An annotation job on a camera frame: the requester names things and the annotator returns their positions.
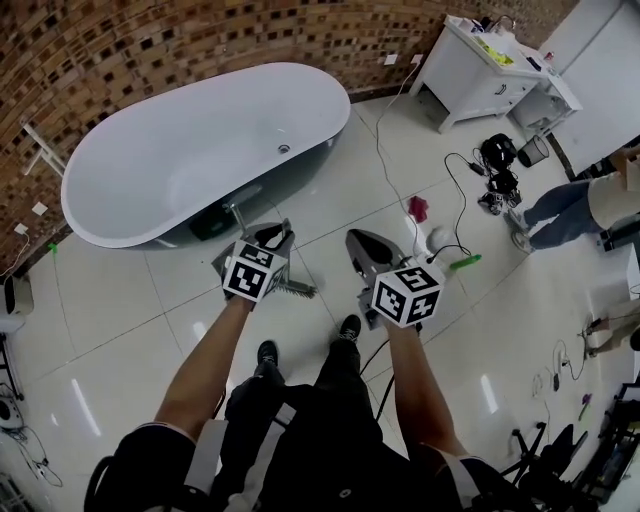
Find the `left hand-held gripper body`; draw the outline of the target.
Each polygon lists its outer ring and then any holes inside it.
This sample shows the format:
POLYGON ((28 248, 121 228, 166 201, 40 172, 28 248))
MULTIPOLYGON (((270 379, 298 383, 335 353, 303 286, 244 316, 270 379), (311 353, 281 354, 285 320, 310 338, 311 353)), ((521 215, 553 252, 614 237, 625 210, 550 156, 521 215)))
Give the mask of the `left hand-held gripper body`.
POLYGON ((289 267, 295 240, 280 246, 281 223, 248 227, 241 237, 212 262, 227 299, 239 296, 259 303, 273 292, 289 267))

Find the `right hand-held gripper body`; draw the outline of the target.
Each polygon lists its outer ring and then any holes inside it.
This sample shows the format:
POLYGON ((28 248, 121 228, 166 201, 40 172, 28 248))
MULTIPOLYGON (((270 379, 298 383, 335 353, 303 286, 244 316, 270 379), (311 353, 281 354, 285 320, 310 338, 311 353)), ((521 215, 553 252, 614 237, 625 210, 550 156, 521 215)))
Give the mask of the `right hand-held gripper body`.
POLYGON ((405 255, 394 242, 371 231, 351 229, 345 244, 364 282, 358 302, 371 330, 384 321, 420 329, 435 314, 445 282, 440 268, 405 255))

